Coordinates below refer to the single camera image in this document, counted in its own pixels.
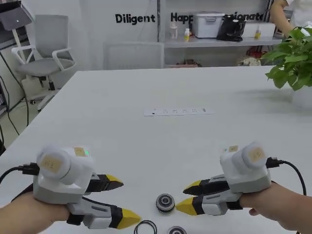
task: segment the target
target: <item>chair seat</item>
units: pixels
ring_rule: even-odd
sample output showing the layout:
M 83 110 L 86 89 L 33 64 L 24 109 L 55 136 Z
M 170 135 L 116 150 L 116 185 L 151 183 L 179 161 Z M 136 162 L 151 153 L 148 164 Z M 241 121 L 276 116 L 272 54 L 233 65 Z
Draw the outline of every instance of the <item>chair seat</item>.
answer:
M 60 58 L 59 61 L 63 65 L 64 69 L 74 65 L 74 62 L 69 59 Z M 46 77 L 54 73 L 60 72 L 61 69 L 54 61 L 53 58 L 43 58 L 23 64 L 17 68 L 17 71 L 22 74 L 31 75 L 34 77 Z

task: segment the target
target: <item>white storage box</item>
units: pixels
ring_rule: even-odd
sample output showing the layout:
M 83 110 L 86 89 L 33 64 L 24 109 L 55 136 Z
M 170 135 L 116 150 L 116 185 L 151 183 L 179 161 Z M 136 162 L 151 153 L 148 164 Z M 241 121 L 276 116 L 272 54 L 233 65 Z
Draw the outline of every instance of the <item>white storage box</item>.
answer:
M 273 37 L 275 24 L 266 22 L 246 23 L 242 37 L 254 38 L 258 26 L 260 27 L 261 37 Z
M 222 24 L 224 13 L 200 12 L 195 14 L 194 34 L 197 38 L 216 38 Z

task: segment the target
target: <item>black bag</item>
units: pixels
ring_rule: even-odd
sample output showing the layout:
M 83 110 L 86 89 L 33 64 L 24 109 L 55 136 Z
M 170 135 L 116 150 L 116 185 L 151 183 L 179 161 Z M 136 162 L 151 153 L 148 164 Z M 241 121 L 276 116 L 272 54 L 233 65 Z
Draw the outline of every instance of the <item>black bag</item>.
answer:
M 235 19 L 233 16 L 227 16 L 219 30 L 217 40 L 235 41 L 240 42 L 243 40 L 246 21 Z

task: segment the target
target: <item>yellow fingertip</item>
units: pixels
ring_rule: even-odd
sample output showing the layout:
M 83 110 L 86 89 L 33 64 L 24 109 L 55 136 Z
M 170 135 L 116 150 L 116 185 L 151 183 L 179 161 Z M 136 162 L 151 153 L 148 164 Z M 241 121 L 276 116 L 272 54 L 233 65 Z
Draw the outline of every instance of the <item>yellow fingertip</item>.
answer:
M 120 179 L 116 178 L 113 175 L 106 175 L 106 177 L 110 180 L 110 182 L 115 181 L 115 182 L 122 183 Z
M 187 187 L 187 188 L 184 189 L 184 190 L 187 190 L 187 189 L 189 189 L 189 188 L 191 188 L 191 187 L 193 187 L 193 186 L 199 186 L 200 183 L 201 183 L 201 180 L 195 181 L 194 183 L 192 183 L 189 187 Z
M 122 209 L 122 220 L 117 226 L 117 229 L 124 229 L 128 228 L 136 223 L 139 223 L 141 220 L 141 217 L 137 214 L 133 213 L 130 210 Z
M 188 215 L 197 215 L 192 203 L 193 203 L 193 197 L 190 197 L 190 198 L 180 202 L 175 207 L 178 211 L 181 211 L 181 212 L 186 213 Z

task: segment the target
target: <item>person's arm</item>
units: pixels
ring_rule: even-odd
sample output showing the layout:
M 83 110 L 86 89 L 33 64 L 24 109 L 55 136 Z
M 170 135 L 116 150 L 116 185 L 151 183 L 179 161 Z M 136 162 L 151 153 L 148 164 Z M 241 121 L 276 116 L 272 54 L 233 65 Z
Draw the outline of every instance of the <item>person's arm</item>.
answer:
M 312 197 L 303 196 L 278 184 L 254 194 L 244 194 L 240 199 L 244 208 L 252 208 L 250 215 L 263 215 L 279 222 L 291 231 L 312 233 Z
M 275 0 L 271 10 L 271 19 L 279 30 L 283 32 L 285 36 L 288 36 L 289 32 L 294 28 L 287 20 L 284 8 L 289 5 L 289 2 L 293 0 Z
M 37 201 L 29 193 L 0 209 L 0 233 L 38 234 L 56 221 L 66 221 L 68 216 L 66 206 Z

